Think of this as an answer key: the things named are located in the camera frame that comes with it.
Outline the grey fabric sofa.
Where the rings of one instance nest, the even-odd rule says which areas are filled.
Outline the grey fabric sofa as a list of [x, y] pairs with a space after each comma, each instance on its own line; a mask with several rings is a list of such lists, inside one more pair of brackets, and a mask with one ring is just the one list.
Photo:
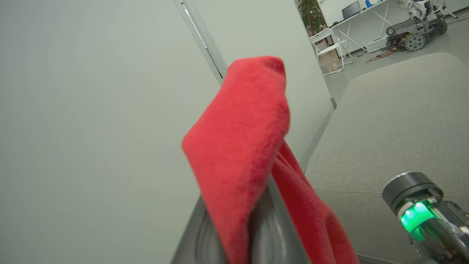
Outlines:
[[419, 254], [381, 195], [406, 172], [424, 173], [469, 212], [469, 64], [455, 55], [423, 55], [352, 80], [305, 175], [359, 256], [412, 264]]

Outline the tracked mobile robot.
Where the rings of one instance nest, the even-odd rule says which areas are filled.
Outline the tracked mobile robot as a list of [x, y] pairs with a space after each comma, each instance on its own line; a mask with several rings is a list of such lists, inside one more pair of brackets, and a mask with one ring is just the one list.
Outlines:
[[387, 28], [386, 47], [390, 51], [421, 50], [427, 43], [447, 32], [448, 25], [442, 14], [445, 5], [438, 0], [406, 0], [409, 19]]

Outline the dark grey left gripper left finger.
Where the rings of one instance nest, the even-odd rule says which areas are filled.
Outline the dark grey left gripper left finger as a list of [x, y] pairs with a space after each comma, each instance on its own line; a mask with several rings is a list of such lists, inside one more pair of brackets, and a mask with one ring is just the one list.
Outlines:
[[229, 264], [202, 197], [199, 197], [171, 264]]

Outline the white box under table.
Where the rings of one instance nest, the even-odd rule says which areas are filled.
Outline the white box under table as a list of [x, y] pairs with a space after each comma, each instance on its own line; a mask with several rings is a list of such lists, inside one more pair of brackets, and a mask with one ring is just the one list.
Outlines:
[[380, 51], [387, 48], [387, 37], [381, 37], [379, 39], [369, 42], [366, 46], [368, 53]]

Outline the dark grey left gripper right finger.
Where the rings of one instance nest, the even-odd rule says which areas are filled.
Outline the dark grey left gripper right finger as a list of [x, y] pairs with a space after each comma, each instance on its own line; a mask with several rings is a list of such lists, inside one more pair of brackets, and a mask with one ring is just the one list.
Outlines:
[[251, 220], [251, 264], [310, 264], [272, 175]]

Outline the white folding chair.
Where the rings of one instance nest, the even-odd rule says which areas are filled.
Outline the white folding chair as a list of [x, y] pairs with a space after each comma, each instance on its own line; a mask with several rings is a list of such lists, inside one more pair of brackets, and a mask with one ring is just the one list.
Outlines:
[[345, 40], [341, 40], [340, 37], [337, 37], [330, 28], [325, 28], [319, 33], [309, 37], [309, 41], [315, 50], [317, 60], [320, 60], [320, 58], [333, 51], [338, 55], [338, 65], [335, 66], [335, 70], [330, 70], [328, 73], [323, 72], [324, 77], [340, 73], [344, 70], [346, 65], [350, 65], [354, 62], [354, 57], [345, 48]]

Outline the green potted plant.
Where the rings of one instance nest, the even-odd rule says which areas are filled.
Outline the green potted plant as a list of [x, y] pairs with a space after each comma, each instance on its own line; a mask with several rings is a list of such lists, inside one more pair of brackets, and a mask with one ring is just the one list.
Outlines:
[[303, 20], [308, 35], [311, 37], [327, 28], [326, 21], [320, 9], [319, 0], [295, 0], [300, 17]]

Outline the red garment with white stripes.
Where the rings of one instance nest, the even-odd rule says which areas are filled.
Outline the red garment with white stripes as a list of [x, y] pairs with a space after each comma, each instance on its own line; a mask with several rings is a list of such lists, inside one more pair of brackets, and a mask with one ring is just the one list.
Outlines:
[[360, 264], [338, 217], [314, 191], [285, 141], [284, 62], [243, 58], [182, 140], [229, 264], [250, 264], [248, 219], [273, 176], [312, 264]]

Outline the white trestle table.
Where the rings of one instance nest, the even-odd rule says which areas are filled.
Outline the white trestle table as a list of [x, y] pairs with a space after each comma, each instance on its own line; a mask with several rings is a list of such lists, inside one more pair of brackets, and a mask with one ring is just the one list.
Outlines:
[[[386, 36], [386, 28], [407, 20], [408, 14], [398, 0], [327, 0], [321, 3], [328, 28], [345, 40], [350, 52], [365, 50], [367, 45]], [[342, 10], [358, 2], [360, 13], [345, 19]]]

